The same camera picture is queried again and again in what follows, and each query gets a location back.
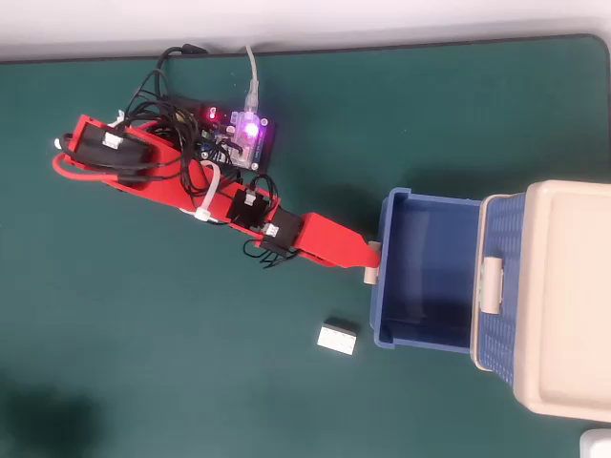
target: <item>green table surface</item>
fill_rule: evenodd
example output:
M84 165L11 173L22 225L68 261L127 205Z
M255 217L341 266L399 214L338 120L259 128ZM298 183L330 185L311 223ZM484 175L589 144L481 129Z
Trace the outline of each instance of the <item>green table surface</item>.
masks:
M577 457L466 355L374 345L359 269L263 271L244 236L56 176L53 138L110 121L155 59L0 65L0 452L18 457ZM283 207L375 234L391 188L483 198L609 176L608 51L589 35L262 54ZM240 107L244 56L173 59ZM353 357L316 345L361 326Z

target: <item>white object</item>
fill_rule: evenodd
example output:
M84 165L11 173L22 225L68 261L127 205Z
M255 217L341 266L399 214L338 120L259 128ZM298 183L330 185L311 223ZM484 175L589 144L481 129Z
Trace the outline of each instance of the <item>white object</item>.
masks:
M611 429L590 429L581 434L580 458L611 458Z
M479 262L489 201L480 209ZM611 185L544 181L528 188L513 387L536 413L611 423L610 234ZM483 368L477 361L478 283L471 350Z
M356 334L330 324L323 324L317 344L351 355L356 345Z
M485 313L500 312L503 291L503 260L486 257L481 265L479 308Z
M270 237L276 237L279 229L278 226L269 222L263 227L263 233Z
M249 113L256 113L259 108L259 77L257 76L257 61L255 56L250 49L250 46L246 46L246 53L250 60L250 70L252 71L252 79L250 80L250 88L246 95L246 101L244 102L244 111Z
M203 160L200 162L200 164L203 167L212 168L213 176L212 180L210 181L210 186L208 186L206 195L204 196L201 205L195 210L195 212L190 212L188 210L184 210L183 208L181 208L180 210L183 213L192 215L200 221L208 221L211 219L216 221L215 219L210 218L210 211L208 210L208 207L210 206L210 202L212 202L212 198L214 197L215 193L217 192L217 188L219 187L219 181L221 180L221 169L219 169L219 166L211 160Z
M109 148L112 148L114 150L118 150L118 147L120 146L122 142L123 142L123 138L121 138L120 136L111 134L110 132L107 132L106 134L104 134L102 145L108 146Z
M108 126L115 127L119 122L123 122L124 120L125 120L125 113L123 113L123 110L119 110L118 116L116 117L116 119L113 122L111 122Z
M379 241L368 241L367 245L377 254L382 253L382 243ZM363 277L363 283L365 284L377 284L378 277L380 276L380 267L366 267L365 275Z

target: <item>blue basket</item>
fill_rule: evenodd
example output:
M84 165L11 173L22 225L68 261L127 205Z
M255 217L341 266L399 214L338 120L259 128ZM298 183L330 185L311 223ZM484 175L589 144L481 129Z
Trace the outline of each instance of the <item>blue basket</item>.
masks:
M479 205L408 188L384 200L369 316L377 345L469 353Z

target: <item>small white box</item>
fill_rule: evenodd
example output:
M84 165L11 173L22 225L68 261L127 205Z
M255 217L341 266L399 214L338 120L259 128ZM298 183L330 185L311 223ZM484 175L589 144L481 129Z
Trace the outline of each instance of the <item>small white box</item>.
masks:
M351 355L356 345L356 334L336 326L323 324L317 344L324 348Z

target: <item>beige plastic container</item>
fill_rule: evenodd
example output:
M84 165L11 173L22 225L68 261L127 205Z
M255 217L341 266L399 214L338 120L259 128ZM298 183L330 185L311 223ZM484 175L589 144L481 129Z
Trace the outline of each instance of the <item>beige plastic container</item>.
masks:
M474 285L471 354L478 312L502 304L480 272L483 224ZM487 262L502 269L501 262ZM481 291L492 291L480 300ZM514 394L537 413L611 423L611 185L572 181L533 184L526 194L514 349Z

